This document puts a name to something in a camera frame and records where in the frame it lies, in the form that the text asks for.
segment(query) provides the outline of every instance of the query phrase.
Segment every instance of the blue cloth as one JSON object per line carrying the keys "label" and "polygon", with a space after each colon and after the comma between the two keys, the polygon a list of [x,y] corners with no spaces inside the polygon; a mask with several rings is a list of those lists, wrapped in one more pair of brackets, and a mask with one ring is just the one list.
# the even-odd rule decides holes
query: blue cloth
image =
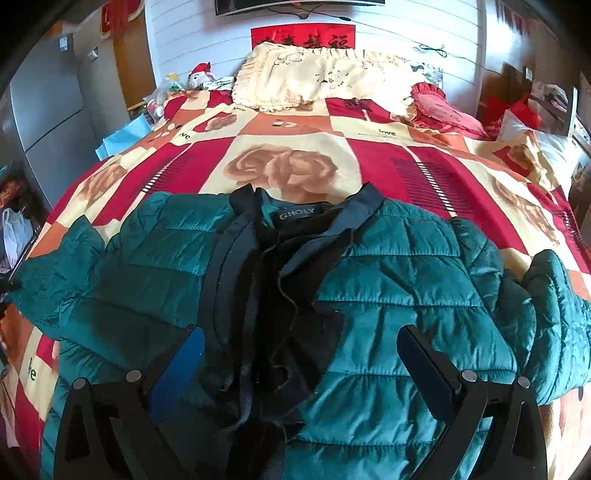
{"label": "blue cloth", "polygon": [[96,156],[99,157],[99,160],[104,160],[117,155],[117,153],[123,152],[123,150],[128,149],[134,143],[142,140],[151,131],[145,116],[140,115],[123,128],[104,138],[103,143],[95,150]]}

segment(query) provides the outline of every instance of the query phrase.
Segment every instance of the wooden door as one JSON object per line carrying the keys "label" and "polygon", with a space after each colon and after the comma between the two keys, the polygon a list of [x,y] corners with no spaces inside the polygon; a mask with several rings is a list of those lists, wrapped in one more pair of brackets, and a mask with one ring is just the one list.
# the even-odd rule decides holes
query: wooden door
{"label": "wooden door", "polygon": [[113,40],[113,47],[123,97],[130,108],[156,89],[145,12],[129,22],[124,34]]}

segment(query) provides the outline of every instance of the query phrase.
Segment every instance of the stainless steel refrigerator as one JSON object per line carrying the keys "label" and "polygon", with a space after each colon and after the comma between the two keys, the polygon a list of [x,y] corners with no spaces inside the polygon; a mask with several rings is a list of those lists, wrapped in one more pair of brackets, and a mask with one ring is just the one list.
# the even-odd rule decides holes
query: stainless steel refrigerator
{"label": "stainless steel refrigerator", "polygon": [[97,140],[78,84],[72,36],[42,40],[5,92],[0,112],[11,157],[47,210],[98,161]]}

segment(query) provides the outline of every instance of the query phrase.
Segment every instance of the red and beige bedspread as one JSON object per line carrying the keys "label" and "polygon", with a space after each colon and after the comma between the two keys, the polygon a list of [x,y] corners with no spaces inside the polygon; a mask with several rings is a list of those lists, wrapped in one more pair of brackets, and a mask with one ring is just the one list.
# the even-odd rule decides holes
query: red and beige bedspread
{"label": "red and beige bedspread", "polygon": [[[176,93],[154,132],[70,186],[31,255],[56,249],[81,215],[108,241],[158,191],[227,193],[252,183],[291,202],[337,203],[366,181],[444,218],[474,221],[517,275],[537,252],[555,250],[575,292],[591,299],[589,250],[533,135],[501,143],[439,134],[395,121],[371,100],[333,98],[263,113],[222,92]],[[2,412],[36,467],[59,344],[13,307],[2,334],[12,364]],[[541,408],[550,478],[568,478],[591,445],[591,415],[583,415],[590,410],[589,388]]]}

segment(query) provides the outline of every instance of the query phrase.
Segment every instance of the jacket label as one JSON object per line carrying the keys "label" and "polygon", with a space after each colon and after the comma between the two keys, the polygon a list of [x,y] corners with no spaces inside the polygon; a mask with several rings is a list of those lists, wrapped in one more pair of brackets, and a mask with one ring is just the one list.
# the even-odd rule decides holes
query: jacket label
{"label": "jacket label", "polygon": [[283,223],[318,215],[324,212],[323,205],[322,203],[311,203],[309,205],[296,205],[277,210],[273,214],[273,220],[275,223]]}

